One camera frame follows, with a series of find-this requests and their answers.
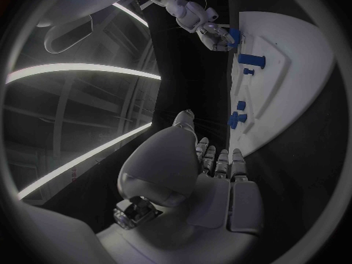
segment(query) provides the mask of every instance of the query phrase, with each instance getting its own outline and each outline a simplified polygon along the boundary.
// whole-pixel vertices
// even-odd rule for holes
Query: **dark background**
[[[350,26],[348,0],[329,1],[335,1],[335,7],[340,9],[339,18]],[[230,23],[233,27],[238,24],[239,11],[278,12],[311,22],[292,0],[208,0],[208,6],[220,14],[218,23]],[[143,14],[163,79],[152,128],[91,168],[44,206],[85,221],[95,232],[113,223],[111,212],[121,199],[116,179],[123,162],[149,136],[170,126],[179,111],[194,111],[198,138],[208,137],[218,153],[228,141],[228,59],[232,59],[233,52],[208,51],[197,35],[177,28],[174,18],[156,5]],[[246,158],[249,178],[258,183],[265,206],[265,230],[254,253],[254,263],[270,263],[285,253],[319,217],[343,165],[347,124],[346,95],[335,67],[309,109],[276,139]],[[350,216],[349,211],[314,262],[335,259],[337,255],[348,257],[348,241],[344,238],[350,230]],[[6,230],[2,239],[1,243],[16,245]]]

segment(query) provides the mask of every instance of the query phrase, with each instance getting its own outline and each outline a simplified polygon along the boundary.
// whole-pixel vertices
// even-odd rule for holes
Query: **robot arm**
[[[213,51],[229,51],[228,43],[235,43],[233,37],[223,28],[213,23],[219,15],[213,8],[207,10],[195,2],[186,0],[151,0],[165,7],[166,11],[176,17],[177,24],[189,33],[196,32],[202,43]]]

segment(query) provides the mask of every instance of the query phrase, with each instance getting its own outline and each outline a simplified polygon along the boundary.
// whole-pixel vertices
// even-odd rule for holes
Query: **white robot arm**
[[[219,15],[213,8],[207,10],[195,2],[186,0],[151,0],[165,7],[166,11],[176,17],[180,27],[189,33],[196,32],[202,43],[213,51],[229,51],[228,43],[235,43],[233,37],[223,28],[213,23]]]

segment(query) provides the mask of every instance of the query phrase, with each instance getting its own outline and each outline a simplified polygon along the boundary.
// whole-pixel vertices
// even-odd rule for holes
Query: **curved led light strip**
[[[136,133],[138,133],[140,131],[143,131],[144,129],[146,129],[150,126],[151,126],[151,123],[143,125],[143,126],[137,128],[131,132],[128,132],[125,135],[122,135],[122,136],[120,136],[120,137],[118,137],[108,143],[101,145],[100,147],[95,148],[94,150],[89,151],[86,154],[81,155],[80,157],[77,157],[76,159],[70,161],[69,163],[66,163],[65,165],[59,167],[58,169],[55,169],[54,171],[50,172],[49,174],[45,175],[41,179],[35,181],[33,184],[29,185],[28,187],[23,189],[21,192],[19,192],[17,195],[18,199],[24,198],[25,196],[29,195],[31,192],[35,191],[36,189],[38,189],[39,187],[44,185],[45,183],[49,182],[50,180],[54,179],[55,177],[59,176],[60,174],[64,173],[65,171],[71,169],[75,165],[78,165],[82,161],[92,157],[93,155],[96,155],[97,153],[117,144],[118,142],[120,142],[124,139],[127,139],[127,138],[135,135]]]
[[[125,8],[124,6],[121,6],[120,4],[118,3],[114,3],[113,6],[115,6],[116,8],[124,11],[125,13],[129,14],[130,16],[134,17],[136,20],[138,20],[139,22],[141,22],[143,25],[145,25],[146,27],[149,27],[147,22],[140,18],[139,16],[137,16],[134,12],[128,10],[127,8]]]
[[[89,63],[52,63],[49,65],[27,67],[26,69],[21,69],[21,70],[12,72],[8,75],[6,79],[6,84],[26,76],[37,75],[39,73],[60,72],[60,71],[70,71],[70,70],[93,70],[98,72],[116,72],[116,73],[125,73],[128,75],[137,75],[137,76],[143,76],[143,77],[149,77],[149,78],[161,80],[160,76],[158,75],[152,75],[151,73],[146,73],[146,72],[139,72],[138,70],[133,70],[133,69],[125,69],[123,67],[94,65]]]

